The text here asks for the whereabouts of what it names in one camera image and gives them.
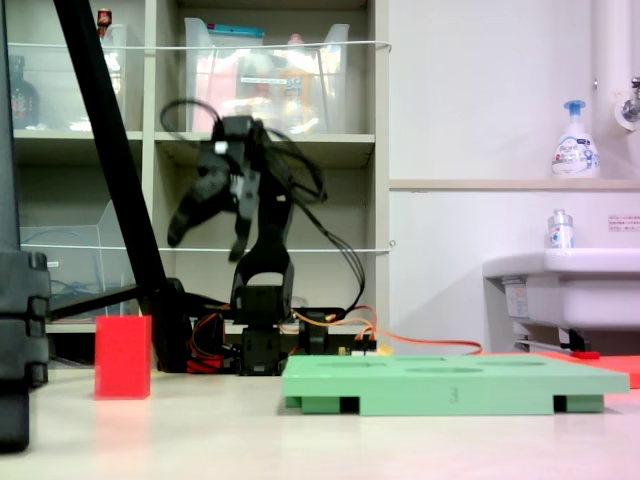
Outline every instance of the circular hole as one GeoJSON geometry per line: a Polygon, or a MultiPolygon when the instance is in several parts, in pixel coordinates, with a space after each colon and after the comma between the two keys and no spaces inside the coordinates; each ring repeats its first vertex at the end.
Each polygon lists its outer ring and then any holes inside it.
{"type": "Polygon", "coordinates": [[[362,363],[321,363],[319,366],[322,367],[338,367],[338,368],[369,368],[369,367],[386,367],[385,363],[373,363],[373,362],[362,362],[362,363]]]}
{"type": "Polygon", "coordinates": [[[442,357],[396,357],[398,362],[444,362],[446,358],[442,357]]]}
{"type": "Polygon", "coordinates": [[[407,368],[407,372],[411,373],[478,373],[482,372],[481,368],[456,368],[456,367],[424,367],[424,368],[407,368]]]}
{"type": "Polygon", "coordinates": [[[478,362],[478,365],[487,365],[489,367],[539,367],[545,365],[544,362],[528,362],[526,360],[486,360],[478,362]]]}

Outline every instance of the clear plastic bin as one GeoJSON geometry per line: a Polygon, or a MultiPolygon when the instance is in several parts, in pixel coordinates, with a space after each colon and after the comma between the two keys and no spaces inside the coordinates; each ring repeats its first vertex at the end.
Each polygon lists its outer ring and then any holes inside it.
{"type": "MultiPolygon", "coordinates": [[[[186,18],[185,28],[187,46],[203,47],[187,50],[187,97],[289,134],[346,133],[345,45],[216,50],[204,22],[186,18]]],[[[325,43],[345,42],[348,32],[349,25],[334,25],[325,43]]],[[[212,125],[206,111],[187,108],[187,131],[212,125]]]]}
{"type": "MultiPolygon", "coordinates": [[[[140,42],[126,25],[110,26],[103,39],[111,83],[127,130],[142,127],[144,53],[120,47],[137,45],[140,42]]],[[[66,48],[9,45],[9,56],[14,128],[91,131],[66,48]]]]}
{"type": "MultiPolygon", "coordinates": [[[[47,256],[51,274],[52,308],[74,299],[108,292],[134,281],[111,202],[97,225],[21,227],[20,238],[23,250],[42,252],[47,256]]],[[[79,318],[94,320],[95,316],[106,314],[137,314],[137,307],[135,302],[125,302],[82,314],[79,318]]]]}

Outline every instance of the green board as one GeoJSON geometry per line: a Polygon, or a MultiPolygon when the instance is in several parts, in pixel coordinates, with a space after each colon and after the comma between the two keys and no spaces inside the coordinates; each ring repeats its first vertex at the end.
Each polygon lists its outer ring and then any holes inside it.
{"type": "Polygon", "coordinates": [[[602,412],[629,376],[537,355],[294,355],[283,390],[303,413],[531,415],[602,412]]]}

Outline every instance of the connector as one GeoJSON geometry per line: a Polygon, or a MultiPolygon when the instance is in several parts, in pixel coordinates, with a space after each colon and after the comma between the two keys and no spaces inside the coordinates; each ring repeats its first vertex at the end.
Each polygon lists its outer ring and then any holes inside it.
{"type": "Polygon", "coordinates": [[[366,337],[363,340],[354,340],[351,356],[377,355],[378,342],[366,337]]]}

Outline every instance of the white table surface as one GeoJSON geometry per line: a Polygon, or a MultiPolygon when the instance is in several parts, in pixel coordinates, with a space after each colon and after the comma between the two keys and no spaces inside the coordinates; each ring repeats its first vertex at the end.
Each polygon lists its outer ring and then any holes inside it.
{"type": "Polygon", "coordinates": [[[640,391],[604,414],[302,416],[279,378],[155,374],[144,401],[96,402],[93,371],[51,371],[32,442],[2,480],[640,479],[640,391]]]}

